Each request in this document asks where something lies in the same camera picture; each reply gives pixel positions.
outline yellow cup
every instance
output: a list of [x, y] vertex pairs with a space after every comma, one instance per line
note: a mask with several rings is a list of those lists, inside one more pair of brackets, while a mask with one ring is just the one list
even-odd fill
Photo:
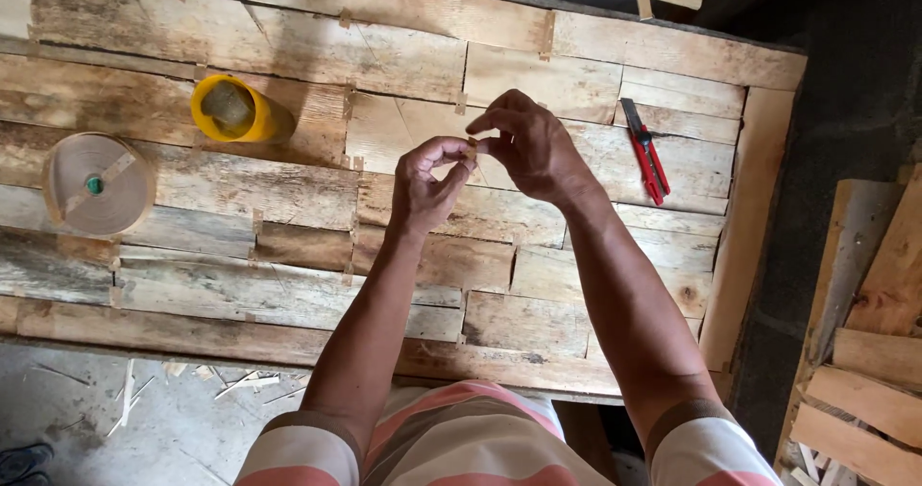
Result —
[[[202, 113], [202, 99], [208, 95], [215, 85], [227, 81], [250, 92], [255, 105], [253, 125], [249, 130], [238, 137], [227, 136], [215, 125], [213, 118]], [[295, 120], [283, 105], [271, 100], [260, 92], [250, 88], [246, 83], [233, 75], [210, 75], [199, 81], [192, 91], [192, 118], [195, 125], [209, 138], [219, 142], [263, 142], [278, 144], [290, 139], [294, 134]]]

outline hand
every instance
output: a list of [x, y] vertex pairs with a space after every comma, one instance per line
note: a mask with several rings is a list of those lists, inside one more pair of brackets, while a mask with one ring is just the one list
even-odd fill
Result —
[[[435, 136], [400, 157], [394, 184], [394, 203], [388, 227], [400, 232], [426, 234], [446, 219], [458, 193], [477, 168], [467, 151], [474, 149], [462, 138]], [[444, 180], [432, 176], [432, 169], [457, 162]]]
[[478, 153], [499, 160], [526, 196], [563, 208], [585, 193], [602, 191], [563, 124], [522, 92], [502, 94], [467, 126], [469, 134], [492, 129], [500, 136], [480, 140]]

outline gummed tape roll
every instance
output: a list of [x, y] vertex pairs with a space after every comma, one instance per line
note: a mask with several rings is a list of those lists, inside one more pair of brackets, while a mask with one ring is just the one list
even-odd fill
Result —
[[156, 197], [154, 172], [141, 154], [100, 133], [73, 134], [54, 145], [41, 188], [53, 222], [97, 236], [137, 227]]

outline forearm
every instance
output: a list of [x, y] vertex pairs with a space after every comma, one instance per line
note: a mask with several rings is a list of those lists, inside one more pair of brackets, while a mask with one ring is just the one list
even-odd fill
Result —
[[600, 187], [561, 208], [599, 346], [641, 441], [684, 399], [718, 399], [679, 307]]
[[375, 264], [320, 355], [301, 408], [338, 419], [368, 451], [397, 365], [425, 238], [388, 228]]

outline pink and white striped shirt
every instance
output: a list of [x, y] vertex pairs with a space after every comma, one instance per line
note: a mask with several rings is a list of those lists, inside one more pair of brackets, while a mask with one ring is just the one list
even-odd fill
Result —
[[[710, 400], [675, 406], [646, 445], [654, 486], [780, 486], [752, 439]], [[337, 421], [288, 412], [269, 421], [237, 486], [610, 484], [563, 441], [549, 401], [477, 380], [392, 393], [368, 456]]]

